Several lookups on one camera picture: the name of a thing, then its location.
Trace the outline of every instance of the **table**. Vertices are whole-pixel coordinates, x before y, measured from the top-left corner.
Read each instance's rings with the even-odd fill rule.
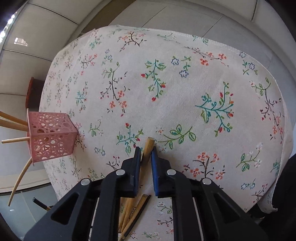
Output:
[[[72,155],[44,161],[58,199],[82,178],[119,169],[154,137],[173,168],[211,178],[245,211],[260,200],[268,213],[292,151],[287,109],[265,67],[171,31],[109,26],[74,40],[51,64],[40,111],[68,113],[79,131]],[[154,194],[151,170],[140,193]],[[129,236],[173,240],[172,219],[171,200],[153,195]]]

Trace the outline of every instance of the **floral tablecloth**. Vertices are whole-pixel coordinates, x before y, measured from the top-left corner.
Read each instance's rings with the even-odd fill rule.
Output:
[[[245,211],[260,200],[268,213],[292,151],[287,109],[265,67],[177,32],[109,26],[76,39],[52,62],[40,111],[68,113],[79,131],[72,155],[44,161],[58,199],[154,137],[173,168],[211,178]],[[130,238],[173,240],[171,200],[154,196],[151,170],[140,193],[153,198]]]

